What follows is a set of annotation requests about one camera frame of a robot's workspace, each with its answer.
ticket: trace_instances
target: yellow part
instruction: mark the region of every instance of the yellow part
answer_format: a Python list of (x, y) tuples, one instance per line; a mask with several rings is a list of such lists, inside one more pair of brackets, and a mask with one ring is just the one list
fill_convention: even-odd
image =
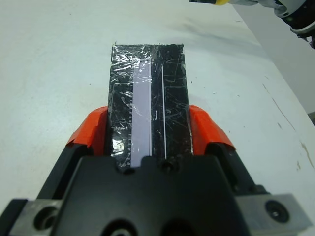
[(215, 5), (224, 5), (228, 3), (230, 0), (217, 0)]

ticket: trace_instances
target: orange gripper pad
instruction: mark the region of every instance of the orange gripper pad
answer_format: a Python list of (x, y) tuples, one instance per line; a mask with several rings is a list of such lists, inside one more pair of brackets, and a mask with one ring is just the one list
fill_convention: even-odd
[(234, 147), (225, 132), (203, 109), (190, 105), (189, 113), (194, 155), (204, 155), (208, 143), (225, 143)]
[(71, 143), (86, 144), (88, 148), (92, 147), (95, 156), (103, 155), (107, 109), (106, 106), (92, 111), (80, 127), (71, 135), (67, 145)]

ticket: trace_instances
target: plastic wrap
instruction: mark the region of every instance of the plastic wrap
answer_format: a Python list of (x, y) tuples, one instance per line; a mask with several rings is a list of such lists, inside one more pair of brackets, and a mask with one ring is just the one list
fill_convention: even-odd
[(107, 137), (119, 167), (192, 154), (183, 48), (113, 46)]

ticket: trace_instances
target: white strip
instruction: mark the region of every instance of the white strip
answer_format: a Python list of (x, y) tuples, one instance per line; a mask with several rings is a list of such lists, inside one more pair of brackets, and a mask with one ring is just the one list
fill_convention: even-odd
[(152, 77), (151, 77), (151, 59), (149, 59), (149, 152), (150, 156), (152, 156), (152, 114), (151, 114), (151, 84), (152, 84)]
[(137, 60), (133, 66), (131, 167), (139, 167), (152, 155), (151, 131), (151, 59)]
[(164, 70), (162, 66), (162, 95), (163, 95), (163, 125), (164, 125), (164, 150), (165, 150), (165, 159), (166, 159), (166, 131), (165, 131), (165, 97), (164, 97)]

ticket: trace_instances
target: white surface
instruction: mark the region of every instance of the white surface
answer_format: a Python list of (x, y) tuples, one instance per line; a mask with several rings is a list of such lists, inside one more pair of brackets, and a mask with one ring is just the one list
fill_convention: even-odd
[(315, 111), (315, 51), (297, 38), (273, 9), (259, 4), (234, 5), (249, 29), (275, 63), (307, 113)]
[(226, 131), (257, 183), (293, 193), (315, 223), (315, 129), (241, 20), (231, 5), (187, 0), (1, 0), (0, 209), (35, 198), (72, 132), (107, 104), (117, 40), (183, 43), (190, 104)]

